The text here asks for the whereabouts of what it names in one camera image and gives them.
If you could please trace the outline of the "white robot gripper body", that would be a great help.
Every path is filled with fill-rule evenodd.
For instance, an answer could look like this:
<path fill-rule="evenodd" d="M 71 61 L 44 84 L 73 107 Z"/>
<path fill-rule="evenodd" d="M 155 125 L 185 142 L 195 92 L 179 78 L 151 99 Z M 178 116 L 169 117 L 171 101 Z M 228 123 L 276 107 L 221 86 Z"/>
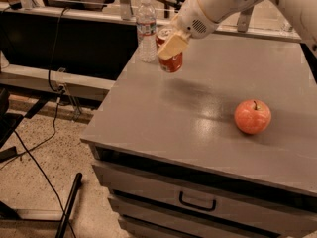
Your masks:
<path fill-rule="evenodd" d="M 177 29 L 194 39 L 205 38 L 218 28 L 217 23 L 207 18 L 198 0 L 185 0 L 174 24 Z"/>

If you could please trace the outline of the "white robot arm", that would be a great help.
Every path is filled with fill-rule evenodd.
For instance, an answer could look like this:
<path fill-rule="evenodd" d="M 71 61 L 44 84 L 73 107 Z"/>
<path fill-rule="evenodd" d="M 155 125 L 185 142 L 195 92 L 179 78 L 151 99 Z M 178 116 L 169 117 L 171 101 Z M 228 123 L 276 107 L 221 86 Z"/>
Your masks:
<path fill-rule="evenodd" d="M 171 20 L 174 32 L 158 49 L 163 60 L 183 52 L 191 38 L 202 39 L 215 32 L 231 15 L 264 0 L 185 0 Z M 301 42 L 317 55 L 317 0 L 267 0 L 288 21 Z"/>

